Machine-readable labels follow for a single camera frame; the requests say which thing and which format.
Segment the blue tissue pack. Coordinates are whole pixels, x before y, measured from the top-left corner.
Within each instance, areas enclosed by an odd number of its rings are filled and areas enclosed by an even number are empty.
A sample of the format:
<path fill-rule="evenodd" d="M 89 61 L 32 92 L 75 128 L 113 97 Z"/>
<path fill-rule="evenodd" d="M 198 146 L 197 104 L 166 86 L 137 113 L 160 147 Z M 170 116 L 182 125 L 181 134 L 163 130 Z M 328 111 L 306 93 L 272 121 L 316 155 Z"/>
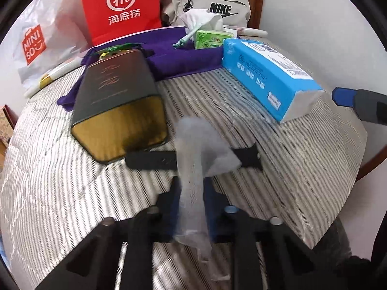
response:
<path fill-rule="evenodd" d="M 225 39 L 222 65 L 278 123 L 308 114 L 324 92 L 301 67 L 258 41 Z"/>

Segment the green wet wipes pack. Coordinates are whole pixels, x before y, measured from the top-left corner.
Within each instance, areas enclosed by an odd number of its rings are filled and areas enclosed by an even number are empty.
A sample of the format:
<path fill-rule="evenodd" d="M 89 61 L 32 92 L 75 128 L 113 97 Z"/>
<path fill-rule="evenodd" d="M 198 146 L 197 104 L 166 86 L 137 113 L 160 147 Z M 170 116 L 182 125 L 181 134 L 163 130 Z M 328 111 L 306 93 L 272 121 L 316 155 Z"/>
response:
<path fill-rule="evenodd" d="M 195 49 L 210 49 L 223 45 L 225 39 L 233 39 L 226 31 L 198 30 L 195 34 Z"/>

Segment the yellow black fabric item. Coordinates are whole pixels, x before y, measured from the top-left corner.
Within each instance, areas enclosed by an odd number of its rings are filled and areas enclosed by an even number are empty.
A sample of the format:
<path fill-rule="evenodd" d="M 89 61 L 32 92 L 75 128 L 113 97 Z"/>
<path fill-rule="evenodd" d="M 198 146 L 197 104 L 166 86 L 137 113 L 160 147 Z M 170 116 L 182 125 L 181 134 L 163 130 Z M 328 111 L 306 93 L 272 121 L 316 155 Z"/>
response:
<path fill-rule="evenodd" d="M 105 57 L 109 56 L 110 53 L 109 52 L 104 52 L 104 53 L 101 53 L 100 57 L 99 57 L 99 60 L 103 60 Z"/>

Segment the green snack packet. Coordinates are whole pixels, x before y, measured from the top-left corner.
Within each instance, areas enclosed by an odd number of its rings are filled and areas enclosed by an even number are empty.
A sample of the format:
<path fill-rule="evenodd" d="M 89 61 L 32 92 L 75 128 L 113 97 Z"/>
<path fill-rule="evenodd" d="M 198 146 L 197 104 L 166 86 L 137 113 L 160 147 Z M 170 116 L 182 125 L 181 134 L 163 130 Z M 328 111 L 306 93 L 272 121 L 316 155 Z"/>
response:
<path fill-rule="evenodd" d="M 110 55 L 113 56 L 121 52 L 130 51 L 130 50 L 139 50 L 145 56 L 149 55 L 148 51 L 142 47 L 142 43 L 124 43 L 124 44 L 118 44 L 115 46 L 109 46 L 105 49 L 95 51 L 94 53 L 91 54 L 91 56 L 100 57 L 101 53 L 104 53 L 104 52 L 109 52 Z"/>

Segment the white tissue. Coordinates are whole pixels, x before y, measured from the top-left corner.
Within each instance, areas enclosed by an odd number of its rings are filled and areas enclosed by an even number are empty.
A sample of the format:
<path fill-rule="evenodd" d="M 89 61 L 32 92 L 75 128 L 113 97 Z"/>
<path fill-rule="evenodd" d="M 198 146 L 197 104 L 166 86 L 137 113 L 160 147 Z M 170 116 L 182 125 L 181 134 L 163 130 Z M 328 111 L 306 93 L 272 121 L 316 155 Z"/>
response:
<path fill-rule="evenodd" d="M 223 30 L 222 16 L 216 13 L 210 13 L 206 9 L 191 8 L 189 11 L 182 13 L 178 17 L 176 24 L 185 25 L 186 35 L 172 45 L 175 49 L 185 46 L 188 41 L 193 41 L 195 43 L 196 34 L 199 30 Z"/>

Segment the dark green tin box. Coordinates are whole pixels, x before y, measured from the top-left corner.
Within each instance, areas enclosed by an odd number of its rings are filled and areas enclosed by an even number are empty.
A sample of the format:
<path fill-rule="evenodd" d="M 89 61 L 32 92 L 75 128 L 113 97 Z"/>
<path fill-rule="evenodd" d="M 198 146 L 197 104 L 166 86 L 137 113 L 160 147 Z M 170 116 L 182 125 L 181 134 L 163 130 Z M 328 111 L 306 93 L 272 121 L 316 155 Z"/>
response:
<path fill-rule="evenodd" d="M 91 64 L 77 93 L 70 132 L 98 163 L 151 149 L 169 136 L 163 98 L 138 49 Z"/>

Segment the striped grey bed sheet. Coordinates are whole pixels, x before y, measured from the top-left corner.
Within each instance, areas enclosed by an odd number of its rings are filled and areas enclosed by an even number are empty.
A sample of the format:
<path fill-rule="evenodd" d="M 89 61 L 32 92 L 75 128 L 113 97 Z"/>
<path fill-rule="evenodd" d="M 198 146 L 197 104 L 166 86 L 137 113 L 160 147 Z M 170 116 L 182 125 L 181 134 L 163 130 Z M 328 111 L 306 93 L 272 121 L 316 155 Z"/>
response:
<path fill-rule="evenodd" d="M 1 232 L 20 289 L 38 283 L 106 216 L 124 219 L 169 188 L 172 172 L 101 165 L 70 133 L 72 114 L 57 104 L 81 70 L 26 103 L 8 146 L 1 179 Z M 347 200 L 363 160 L 367 132 L 355 113 L 323 93 L 312 110 L 277 123 L 225 69 L 158 82 L 187 194 L 211 168 L 207 130 L 231 147 L 256 145 L 262 169 L 240 168 L 215 187 L 261 219 L 277 216 L 315 246 Z"/>

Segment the white Nike bag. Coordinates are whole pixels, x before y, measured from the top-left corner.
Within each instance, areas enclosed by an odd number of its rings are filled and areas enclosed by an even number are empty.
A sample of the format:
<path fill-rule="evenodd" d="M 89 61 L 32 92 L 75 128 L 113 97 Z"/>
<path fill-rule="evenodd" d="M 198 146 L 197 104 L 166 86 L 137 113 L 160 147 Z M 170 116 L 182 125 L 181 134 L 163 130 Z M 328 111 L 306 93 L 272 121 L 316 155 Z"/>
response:
<path fill-rule="evenodd" d="M 246 27 L 251 17 L 248 0 L 161 0 L 161 22 L 164 26 L 181 25 L 179 17 L 192 8 L 221 15 L 223 23 Z"/>

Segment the purple fuzzy blanket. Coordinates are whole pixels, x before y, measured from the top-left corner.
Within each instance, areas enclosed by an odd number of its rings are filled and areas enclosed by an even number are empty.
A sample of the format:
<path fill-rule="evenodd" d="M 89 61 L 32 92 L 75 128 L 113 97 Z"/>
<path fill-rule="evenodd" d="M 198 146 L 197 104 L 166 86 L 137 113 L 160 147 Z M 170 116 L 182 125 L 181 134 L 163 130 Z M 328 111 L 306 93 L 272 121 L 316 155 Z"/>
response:
<path fill-rule="evenodd" d="M 98 51 L 110 46 L 134 43 L 148 63 L 156 81 L 202 73 L 222 67 L 223 48 L 195 49 L 193 42 L 175 49 L 172 44 L 185 35 L 185 27 L 175 26 L 135 33 L 115 41 L 92 47 L 81 61 L 88 67 L 97 62 Z"/>

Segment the rolled white floral mat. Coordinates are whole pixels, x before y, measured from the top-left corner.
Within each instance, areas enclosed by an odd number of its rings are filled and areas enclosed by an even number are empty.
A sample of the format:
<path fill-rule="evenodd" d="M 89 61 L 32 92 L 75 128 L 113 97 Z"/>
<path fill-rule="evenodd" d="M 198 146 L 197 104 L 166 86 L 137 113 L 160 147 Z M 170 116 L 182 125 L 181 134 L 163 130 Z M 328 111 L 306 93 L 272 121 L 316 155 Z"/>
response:
<path fill-rule="evenodd" d="M 49 84 L 51 84 L 54 80 L 57 80 L 60 77 L 63 77 L 65 74 L 69 73 L 70 71 L 73 71 L 74 69 L 77 69 L 78 67 L 81 66 L 82 59 L 83 58 L 81 58 L 80 56 L 70 58 L 69 60 L 62 62 L 58 66 L 47 71 L 46 74 L 44 74 L 35 84 L 33 84 L 24 93 L 24 97 L 31 98 L 36 93 L 38 93 L 38 91 L 42 90 L 44 87 L 47 87 Z"/>

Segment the brown patterned box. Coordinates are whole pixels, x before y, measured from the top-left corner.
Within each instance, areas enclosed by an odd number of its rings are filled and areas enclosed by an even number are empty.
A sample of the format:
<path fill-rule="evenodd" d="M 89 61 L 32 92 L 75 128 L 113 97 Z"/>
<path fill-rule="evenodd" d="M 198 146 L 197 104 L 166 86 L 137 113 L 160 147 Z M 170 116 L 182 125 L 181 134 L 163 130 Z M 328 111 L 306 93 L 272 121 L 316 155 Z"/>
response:
<path fill-rule="evenodd" d="M 8 105 L 3 105 L 0 110 L 0 134 L 1 141 L 6 148 L 10 143 L 13 135 L 18 116 L 13 112 Z"/>

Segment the red Hi paper bag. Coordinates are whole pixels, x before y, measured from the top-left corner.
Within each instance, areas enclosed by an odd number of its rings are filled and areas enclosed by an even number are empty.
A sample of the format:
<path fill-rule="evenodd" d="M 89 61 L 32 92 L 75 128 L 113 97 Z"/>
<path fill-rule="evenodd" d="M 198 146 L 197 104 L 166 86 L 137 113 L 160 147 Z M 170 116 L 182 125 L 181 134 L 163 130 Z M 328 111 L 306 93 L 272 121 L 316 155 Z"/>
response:
<path fill-rule="evenodd" d="M 92 44 L 161 27 L 159 0 L 82 0 Z"/>

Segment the white Miniso plastic bag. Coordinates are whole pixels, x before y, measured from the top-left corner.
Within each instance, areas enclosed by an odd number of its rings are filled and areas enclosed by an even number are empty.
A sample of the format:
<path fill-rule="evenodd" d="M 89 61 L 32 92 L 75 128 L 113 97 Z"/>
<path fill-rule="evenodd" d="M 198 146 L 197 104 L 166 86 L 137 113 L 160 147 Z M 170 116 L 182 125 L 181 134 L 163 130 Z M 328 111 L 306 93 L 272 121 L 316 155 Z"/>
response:
<path fill-rule="evenodd" d="M 13 62 L 24 88 L 81 53 L 87 40 L 70 16 L 72 0 L 33 0 L 12 27 Z"/>

